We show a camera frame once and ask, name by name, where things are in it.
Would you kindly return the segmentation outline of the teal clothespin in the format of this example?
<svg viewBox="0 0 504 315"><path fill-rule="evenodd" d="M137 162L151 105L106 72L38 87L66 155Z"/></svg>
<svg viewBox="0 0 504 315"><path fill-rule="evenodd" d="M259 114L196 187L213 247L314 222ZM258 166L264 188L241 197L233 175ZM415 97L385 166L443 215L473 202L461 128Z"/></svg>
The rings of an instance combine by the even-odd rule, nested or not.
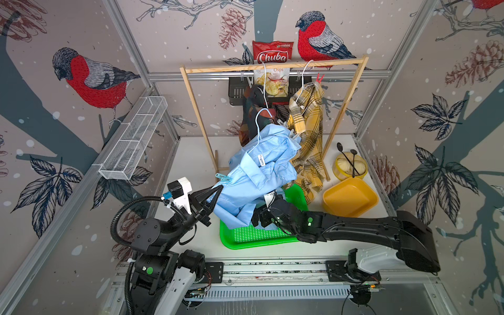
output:
<svg viewBox="0 0 504 315"><path fill-rule="evenodd" d="M231 182L232 181L231 177L224 175L224 174L221 174L221 173L216 173L215 178L219 182Z"/></svg>

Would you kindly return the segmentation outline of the light blue long-sleeve shirt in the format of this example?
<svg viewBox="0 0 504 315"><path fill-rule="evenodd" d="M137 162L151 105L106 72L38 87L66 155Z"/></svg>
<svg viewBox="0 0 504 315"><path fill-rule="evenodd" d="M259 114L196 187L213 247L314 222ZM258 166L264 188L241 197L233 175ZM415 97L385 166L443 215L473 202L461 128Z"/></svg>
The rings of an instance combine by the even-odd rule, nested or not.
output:
<svg viewBox="0 0 504 315"><path fill-rule="evenodd" d="M248 227L256 205L264 195L297 178L291 160L301 149L300 136L270 124L229 161L228 181L223 186L214 213L229 229Z"/></svg>

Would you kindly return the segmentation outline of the white wire hanger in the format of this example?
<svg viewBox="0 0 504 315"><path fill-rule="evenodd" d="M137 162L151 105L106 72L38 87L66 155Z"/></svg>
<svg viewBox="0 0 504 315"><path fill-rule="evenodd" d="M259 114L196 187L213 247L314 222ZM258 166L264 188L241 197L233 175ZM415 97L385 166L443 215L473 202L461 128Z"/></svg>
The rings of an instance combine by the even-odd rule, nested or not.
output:
<svg viewBox="0 0 504 315"><path fill-rule="evenodd" d="M276 111L273 108L262 108L260 109L253 119L252 129L250 131L250 136L252 142L255 144L256 148L262 140L261 131L269 124L274 124L276 121Z"/></svg>

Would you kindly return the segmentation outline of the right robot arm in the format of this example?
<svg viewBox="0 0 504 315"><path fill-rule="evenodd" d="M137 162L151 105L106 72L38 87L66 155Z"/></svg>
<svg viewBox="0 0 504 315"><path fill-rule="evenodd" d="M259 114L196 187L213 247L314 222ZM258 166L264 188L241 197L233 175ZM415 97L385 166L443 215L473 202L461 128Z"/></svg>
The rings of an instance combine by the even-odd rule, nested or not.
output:
<svg viewBox="0 0 504 315"><path fill-rule="evenodd" d="M379 282L380 270L401 266L431 274L440 271L432 230L407 211L377 219L339 217L301 211L275 198L270 205L253 212L251 223L263 228L273 225L308 244L348 240L378 245L378 249L351 249L346 261L329 262L326 268L332 282Z"/></svg>

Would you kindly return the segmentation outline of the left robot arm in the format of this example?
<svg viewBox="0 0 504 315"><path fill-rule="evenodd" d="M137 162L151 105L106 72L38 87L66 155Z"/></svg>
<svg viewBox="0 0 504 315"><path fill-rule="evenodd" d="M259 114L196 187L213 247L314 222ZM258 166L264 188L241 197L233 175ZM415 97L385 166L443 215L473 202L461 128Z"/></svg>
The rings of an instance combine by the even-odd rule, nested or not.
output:
<svg viewBox="0 0 504 315"><path fill-rule="evenodd" d="M125 276L124 298L127 314L176 314L180 305L196 308L203 303L211 286L223 280L223 263L206 262L205 256L187 249L175 253L175 245L186 245L182 237L196 232L197 225L208 227L218 197L219 185L193 192L182 180L168 184L162 196L145 196L126 203L114 216L112 239L132 250ZM119 235L123 214L137 203L160 202L173 212L169 220L144 219L131 240Z"/></svg>

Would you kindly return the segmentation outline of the long black spoon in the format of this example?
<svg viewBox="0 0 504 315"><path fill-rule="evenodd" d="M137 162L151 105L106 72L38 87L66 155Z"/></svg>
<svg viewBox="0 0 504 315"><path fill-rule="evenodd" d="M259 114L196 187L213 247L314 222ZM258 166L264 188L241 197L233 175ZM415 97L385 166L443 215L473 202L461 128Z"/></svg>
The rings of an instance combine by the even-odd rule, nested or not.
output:
<svg viewBox="0 0 504 315"><path fill-rule="evenodd" d="M338 160L346 160L352 166L353 159L350 159L350 157L348 157L348 154L346 152L343 152L343 145L341 143L337 143L337 149L341 153L341 158L339 158Z"/></svg>

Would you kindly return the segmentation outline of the white hanger of red shirt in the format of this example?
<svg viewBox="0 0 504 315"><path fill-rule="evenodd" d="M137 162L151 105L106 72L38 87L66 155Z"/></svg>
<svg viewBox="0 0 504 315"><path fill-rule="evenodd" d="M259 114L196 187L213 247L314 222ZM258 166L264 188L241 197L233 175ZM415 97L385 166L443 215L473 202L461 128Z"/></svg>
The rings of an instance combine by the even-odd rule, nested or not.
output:
<svg viewBox="0 0 504 315"><path fill-rule="evenodd" d="M268 78L267 78L268 72L267 72L265 63L262 63L261 65L263 66L262 76L259 77L259 75L257 75L257 77L255 78L255 82L256 82L256 84L262 86L262 93L263 93L262 95L264 98L265 108L269 108L269 104L268 104L267 96L266 96L266 83L268 80Z"/></svg>

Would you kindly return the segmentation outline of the green perforated plastic tray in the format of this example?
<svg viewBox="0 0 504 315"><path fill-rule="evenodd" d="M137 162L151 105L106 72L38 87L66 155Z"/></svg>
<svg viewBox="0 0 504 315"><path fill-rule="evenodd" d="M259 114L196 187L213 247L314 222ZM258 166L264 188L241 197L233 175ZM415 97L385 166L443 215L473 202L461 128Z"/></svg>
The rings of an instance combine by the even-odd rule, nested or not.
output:
<svg viewBox="0 0 504 315"><path fill-rule="evenodd" d="M287 202L292 203L301 211L308 211L304 196L303 190L298 185L293 185L285 191ZM233 250L297 242L296 237L288 236L280 229L261 230L251 225L230 230L223 222L220 223L219 236L221 243L226 248Z"/></svg>

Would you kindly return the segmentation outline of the yellow plastic tray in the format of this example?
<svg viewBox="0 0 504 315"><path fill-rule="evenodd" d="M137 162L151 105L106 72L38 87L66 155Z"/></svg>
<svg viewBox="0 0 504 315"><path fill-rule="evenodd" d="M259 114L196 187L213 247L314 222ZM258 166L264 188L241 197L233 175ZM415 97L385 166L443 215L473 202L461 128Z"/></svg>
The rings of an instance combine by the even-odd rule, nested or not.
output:
<svg viewBox="0 0 504 315"><path fill-rule="evenodd" d="M360 178L347 178L325 191L322 207L326 213L357 218L375 207L379 197Z"/></svg>

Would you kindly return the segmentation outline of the yellow bamboo steamer basket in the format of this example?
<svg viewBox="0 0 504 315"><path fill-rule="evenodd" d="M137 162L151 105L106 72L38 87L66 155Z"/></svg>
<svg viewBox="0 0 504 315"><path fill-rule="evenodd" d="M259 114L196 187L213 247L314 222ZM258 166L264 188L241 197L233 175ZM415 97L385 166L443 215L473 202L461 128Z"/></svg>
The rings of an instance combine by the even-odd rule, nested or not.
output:
<svg viewBox="0 0 504 315"><path fill-rule="evenodd" d="M368 165L358 154L343 152L334 161L332 171L340 181L351 177L363 179L368 172Z"/></svg>

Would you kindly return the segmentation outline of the left white steamed bun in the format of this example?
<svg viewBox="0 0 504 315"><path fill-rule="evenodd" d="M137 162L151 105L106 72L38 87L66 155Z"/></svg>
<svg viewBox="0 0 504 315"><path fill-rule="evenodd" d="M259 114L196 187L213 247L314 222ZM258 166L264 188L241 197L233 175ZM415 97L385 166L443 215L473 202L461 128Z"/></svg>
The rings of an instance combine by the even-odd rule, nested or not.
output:
<svg viewBox="0 0 504 315"><path fill-rule="evenodd" d="M352 175L353 167L346 160L338 160L337 167L339 168L341 173L345 173L347 175Z"/></svg>

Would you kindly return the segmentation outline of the wooden clothes rack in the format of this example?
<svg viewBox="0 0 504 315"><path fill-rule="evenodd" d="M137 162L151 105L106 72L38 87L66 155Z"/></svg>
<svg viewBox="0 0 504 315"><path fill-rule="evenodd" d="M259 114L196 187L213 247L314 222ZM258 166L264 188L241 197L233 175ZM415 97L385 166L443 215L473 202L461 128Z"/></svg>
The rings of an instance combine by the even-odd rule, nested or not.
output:
<svg viewBox="0 0 504 315"><path fill-rule="evenodd" d="M354 91L357 88L358 82L360 81L362 74L364 73L365 67L367 66L367 63L369 61L369 56L364 55L362 58L359 59L342 59L342 60L327 60L327 61L314 61L310 64L310 66L313 67L328 67L328 66L344 66L344 65L350 65L350 64L357 64L358 68L356 69L353 79L351 81L350 87L347 91L347 94L344 98L343 105L339 111L339 114L337 116L336 121L333 123L332 130L329 134L328 140L324 146L324 149L322 151L322 160L325 159L325 156L328 153L328 150L332 144L333 138L343 120L343 114L345 113L346 109L348 108L348 105L350 104L351 98L353 97ZM286 62L286 63L268 63L265 64L266 69L273 69L273 68L300 68L302 66L306 65L306 62ZM247 71L253 71L253 70L259 70L263 68L263 66L260 66L258 64L256 65L242 65L242 66L227 66L227 67L218 67L218 68L190 68L186 69L184 66L180 67L180 72L183 78L183 81L185 83L186 90L188 92L190 102L192 104L192 107L194 109L194 113L196 115L196 118L198 120L199 127L202 131L202 135L204 137L205 143L207 150L210 154L211 162L213 164L213 168L215 170L215 173L219 173L221 171L228 171L229 167L219 167L218 164L218 159L216 157L217 151L214 151L211 148L211 144L206 132L206 129L203 124L203 119L200 114L198 104L196 101L196 98L194 96L194 92L190 83L190 80L188 78L189 74L216 74L217 72L237 72L238 74L241 74L242 72L247 72Z"/></svg>

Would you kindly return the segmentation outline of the short black spoon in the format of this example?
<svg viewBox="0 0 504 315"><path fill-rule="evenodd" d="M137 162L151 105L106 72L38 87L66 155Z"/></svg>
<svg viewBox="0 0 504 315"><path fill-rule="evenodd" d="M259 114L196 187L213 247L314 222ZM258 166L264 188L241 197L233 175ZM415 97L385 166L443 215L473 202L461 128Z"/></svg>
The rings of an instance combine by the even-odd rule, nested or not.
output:
<svg viewBox="0 0 504 315"><path fill-rule="evenodd" d="M356 170L356 164L355 164L355 157L357 155L357 151L355 149L351 149L350 153L353 155L352 167L353 167L353 178L354 178L354 177L356 177L356 175L359 175L359 172Z"/></svg>

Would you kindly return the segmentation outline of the dark red plaid shirt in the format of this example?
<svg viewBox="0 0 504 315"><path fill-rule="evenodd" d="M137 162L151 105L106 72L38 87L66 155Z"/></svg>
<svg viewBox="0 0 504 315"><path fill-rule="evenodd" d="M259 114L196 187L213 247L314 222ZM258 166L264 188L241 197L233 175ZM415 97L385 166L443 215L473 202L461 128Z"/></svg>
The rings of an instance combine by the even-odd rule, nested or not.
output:
<svg viewBox="0 0 504 315"><path fill-rule="evenodd" d="M253 135L250 136L254 116L260 109L265 108L264 98L262 95L261 85L253 85L252 88L249 88L245 92L242 106L243 119L238 131L238 136L242 147L250 143L251 138L254 138ZM269 102L269 108L273 108L276 111L276 121L274 123L276 124L278 119L280 119L280 103Z"/></svg>

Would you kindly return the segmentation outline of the yellow plaid flannel shirt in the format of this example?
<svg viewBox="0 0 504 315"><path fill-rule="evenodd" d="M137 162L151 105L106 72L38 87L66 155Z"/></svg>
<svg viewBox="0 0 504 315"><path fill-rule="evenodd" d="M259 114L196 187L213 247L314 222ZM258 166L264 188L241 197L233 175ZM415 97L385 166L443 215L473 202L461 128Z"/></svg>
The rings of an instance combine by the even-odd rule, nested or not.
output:
<svg viewBox="0 0 504 315"><path fill-rule="evenodd" d="M287 128L294 130L295 135L301 139L301 149L291 160L297 172L294 183L303 190L308 204L314 201L328 179L322 158L323 96L320 84L310 82L291 97L289 104Z"/></svg>

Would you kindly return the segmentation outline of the red clothespin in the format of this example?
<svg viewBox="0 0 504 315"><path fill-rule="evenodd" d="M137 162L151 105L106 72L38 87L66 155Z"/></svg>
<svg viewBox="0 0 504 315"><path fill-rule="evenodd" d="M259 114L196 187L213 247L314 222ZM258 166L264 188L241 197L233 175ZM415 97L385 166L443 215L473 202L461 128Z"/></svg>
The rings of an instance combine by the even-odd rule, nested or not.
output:
<svg viewBox="0 0 504 315"><path fill-rule="evenodd" d="M316 78L316 81L317 81L318 83L321 83L321 82L323 81L323 79L324 79L324 75L321 75L320 73L318 73L317 78Z"/></svg>

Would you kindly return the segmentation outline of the black wall basket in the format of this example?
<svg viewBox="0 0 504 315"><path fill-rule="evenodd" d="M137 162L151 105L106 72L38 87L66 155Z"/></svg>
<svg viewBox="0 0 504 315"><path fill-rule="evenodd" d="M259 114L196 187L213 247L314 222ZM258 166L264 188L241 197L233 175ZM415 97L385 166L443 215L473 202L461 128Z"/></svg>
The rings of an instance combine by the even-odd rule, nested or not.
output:
<svg viewBox="0 0 504 315"><path fill-rule="evenodd" d="M242 106L244 93L246 88L249 87L248 80L241 77L230 77L228 82L228 98L231 106ZM269 102L273 103L282 103L289 102L290 98L294 96L294 94L302 88L302 79L296 77L289 78L289 86L287 97L273 97L267 95L267 99Z"/></svg>

